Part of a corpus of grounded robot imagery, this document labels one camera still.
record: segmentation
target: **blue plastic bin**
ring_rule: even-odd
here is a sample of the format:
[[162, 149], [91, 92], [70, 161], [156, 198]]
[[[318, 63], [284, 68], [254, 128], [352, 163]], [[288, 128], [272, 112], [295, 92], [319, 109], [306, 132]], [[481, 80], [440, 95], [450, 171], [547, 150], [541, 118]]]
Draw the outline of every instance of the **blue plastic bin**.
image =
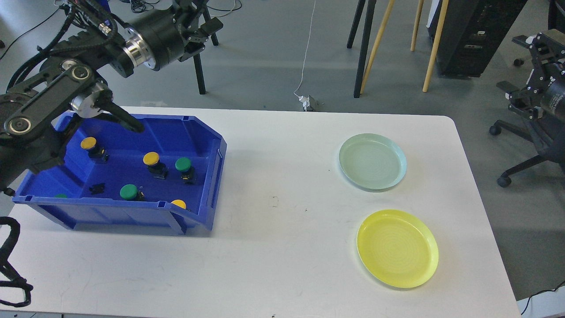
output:
[[[62, 130], [71, 117], [72, 113], [63, 115], [55, 128]], [[135, 117], [145, 126], [141, 134], [116, 123], [85, 119], [67, 145], [65, 164], [37, 175], [28, 173], [13, 201], [68, 229], [77, 224], [119, 224], [166, 226], [177, 234], [195, 225], [211, 230], [227, 147], [222, 136], [193, 116]], [[89, 136], [108, 152], [105, 164], [95, 163], [80, 147]], [[154, 178], [147, 170], [143, 156], [151, 151], [167, 165], [167, 179]], [[192, 160], [195, 184], [181, 180], [175, 169], [180, 157]], [[102, 183], [104, 192], [92, 194], [90, 188]], [[120, 197], [121, 187], [128, 183], [141, 188], [145, 201]], [[176, 199], [185, 201], [186, 209], [171, 203]]]

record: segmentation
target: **plate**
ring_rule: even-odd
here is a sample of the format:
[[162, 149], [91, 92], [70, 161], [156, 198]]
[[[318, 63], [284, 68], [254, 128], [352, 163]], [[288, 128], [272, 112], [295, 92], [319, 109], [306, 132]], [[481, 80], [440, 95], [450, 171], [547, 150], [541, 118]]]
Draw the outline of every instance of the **plate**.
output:
[[412, 288], [427, 282], [439, 260], [436, 239], [417, 217], [381, 210], [363, 221], [357, 251], [365, 267], [383, 283]]
[[387, 137], [360, 134], [347, 139], [340, 149], [340, 166], [356, 185], [367, 190], [384, 190], [406, 174], [406, 156]]

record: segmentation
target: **white cable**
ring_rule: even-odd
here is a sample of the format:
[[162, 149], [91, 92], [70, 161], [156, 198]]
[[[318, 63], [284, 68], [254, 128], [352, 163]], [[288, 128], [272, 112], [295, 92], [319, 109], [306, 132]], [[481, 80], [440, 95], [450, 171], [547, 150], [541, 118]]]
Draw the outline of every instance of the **white cable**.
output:
[[238, 0], [233, 0], [233, 8], [232, 8], [228, 13], [222, 14], [222, 15], [210, 15], [210, 16], [211, 16], [212, 18], [221, 18], [222, 16], [226, 16], [226, 15], [232, 13], [233, 10], [236, 8], [237, 1], [238, 1]]
[[300, 76], [300, 84], [294, 90], [293, 94], [300, 98], [300, 96], [296, 95], [296, 91], [302, 85], [302, 81], [304, 80], [304, 67], [306, 66], [306, 55], [308, 54], [308, 46], [310, 45], [310, 36], [312, 35], [312, 21], [314, 21], [314, 11], [316, 10], [316, 0], [314, 0], [314, 8], [312, 9], [312, 17], [310, 18], [310, 31], [308, 33], [308, 42], [306, 43], [306, 51], [304, 52], [304, 62], [302, 63], [302, 75]]

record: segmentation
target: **chair wheel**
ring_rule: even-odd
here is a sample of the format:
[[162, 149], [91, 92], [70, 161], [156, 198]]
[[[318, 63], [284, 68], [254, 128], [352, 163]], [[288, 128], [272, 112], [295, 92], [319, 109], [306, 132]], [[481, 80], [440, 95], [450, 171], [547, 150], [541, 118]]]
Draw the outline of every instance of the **chair wheel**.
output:
[[518, 67], [518, 66], [524, 65], [524, 60], [521, 59], [521, 58], [517, 58], [517, 59], [514, 60], [514, 62], [512, 64], [514, 64], [514, 66]]
[[509, 177], [500, 177], [496, 180], [496, 183], [498, 183], [499, 186], [506, 188], [510, 185], [510, 183], [512, 183], [512, 180], [510, 180]]
[[489, 128], [489, 133], [493, 136], [500, 135], [501, 132], [502, 132], [502, 129], [500, 129], [500, 127], [497, 126], [497, 125], [492, 125]]

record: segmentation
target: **chair leg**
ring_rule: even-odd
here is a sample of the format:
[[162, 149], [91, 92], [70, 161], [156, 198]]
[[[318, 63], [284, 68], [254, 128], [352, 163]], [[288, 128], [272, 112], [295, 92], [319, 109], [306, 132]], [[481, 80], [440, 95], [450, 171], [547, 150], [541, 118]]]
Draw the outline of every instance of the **chair leg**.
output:
[[375, 44], [373, 45], [373, 48], [371, 50], [371, 56], [369, 57], [369, 63], [367, 64], [367, 68], [365, 68], [365, 74], [363, 75], [363, 82], [361, 83], [361, 91], [360, 91], [361, 94], [363, 94], [363, 91], [365, 90], [365, 85], [367, 84], [367, 80], [369, 79], [369, 73], [371, 73], [371, 68], [373, 67], [373, 62], [375, 61], [375, 56], [377, 55], [377, 50], [379, 49], [381, 40], [383, 39], [383, 34], [385, 32], [386, 24], [388, 23], [388, 19], [390, 17], [390, 13], [392, 12], [393, 6], [394, 6], [394, 0], [390, 0], [388, 6], [386, 7], [383, 20], [381, 21], [381, 26], [379, 27], [379, 31], [377, 32], [377, 37], [375, 38]]
[[424, 93], [428, 91], [429, 82], [432, 80], [433, 67], [436, 64], [437, 49], [440, 47], [441, 33], [444, 30], [445, 15], [447, 13], [448, 3], [449, 0], [443, 0], [441, 3], [440, 18], [437, 22], [436, 35], [433, 39], [432, 54], [429, 56], [428, 71], [426, 72], [424, 87], [422, 88], [422, 92]]
[[544, 161], [547, 161], [547, 159], [543, 158], [542, 156], [540, 156], [539, 154], [533, 158], [530, 158], [520, 164], [515, 165], [514, 167], [504, 171], [501, 176], [496, 180], [496, 182], [498, 183], [499, 186], [506, 188], [507, 186], [510, 185], [510, 183], [512, 183], [512, 180], [510, 179], [510, 176], [518, 173], [520, 171], [523, 171], [527, 168], [533, 167], [537, 164], [540, 164]]
[[418, 36], [418, 27], [420, 26], [420, 17], [422, 15], [422, 7], [424, 0], [418, 2], [418, 9], [416, 9], [416, 19], [414, 20], [414, 31], [412, 32], [412, 44], [410, 50], [413, 52], [416, 49], [416, 37]]
[[547, 159], [546, 159], [546, 158], [543, 158], [542, 156], [540, 156], [540, 155], [538, 154], [537, 156], [532, 157], [532, 158], [530, 158], [530, 159], [528, 159], [528, 160], [526, 160], [526, 161], [524, 161], [524, 162], [522, 162], [522, 163], [520, 163], [520, 164], [517, 164], [517, 165], [515, 165], [514, 167], [512, 167], [512, 168], [510, 168], [510, 169], [508, 169], [508, 170], [506, 170], [506, 171], [504, 171], [504, 172], [502, 173], [501, 177], [509, 177], [509, 176], [511, 176], [511, 175], [513, 175], [513, 174], [515, 174], [515, 173], [518, 173], [518, 172], [520, 172], [520, 171], [522, 171], [522, 170], [525, 170], [525, 169], [527, 169], [527, 168], [533, 167], [533, 166], [535, 166], [535, 165], [537, 165], [537, 164], [540, 164], [540, 163], [542, 163], [542, 162], [544, 162], [544, 161], [547, 161]]
[[493, 126], [499, 127], [499, 128], [504, 128], [505, 130], [510, 131], [511, 133], [513, 133], [514, 135], [516, 135], [518, 137], [521, 137], [525, 140], [528, 140], [531, 143], [533, 142], [532, 137], [530, 136], [528, 130], [526, 130], [525, 128], [518, 127], [516, 125], [513, 125], [511, 123], [507, 123], [507, 122], [501, 121], [501, 120], [497, 120], [494, 123]]
[[367, 4], [367, 15], [365, 17], [365, 27], [363, 28], [363, 39], [361, 41], [361, 52], [359, 54], [359, 64], [357, 65], [357, 75], [355, 77], [355, 88], [353, 97], [359, 98], [361, 94], [361, 82], [363, 80], [363, 71], [365, 70], [365, 60], [367, 59], [367, 50], [369, 48], [369, 37], [371, 36], [371, 25], [373, 24], [373, 15], [375, 14], [375, 6], [377, 0], [369, 0]]
[[353, 40], [355, 40], [355, 34], [357, 33], [357, 28], [359, 27], [359, 22], [361, 21], [361, 14], [363, 13], [364, 6], [365, 0], [359, 0], [359, 2], [357, 3], [357, 10], [355, 10], [355, 16], [353, 17], [351, 31], [349, 32], [349, 39], [347, 39], [348, 49], [351, 49], [353, 47]]

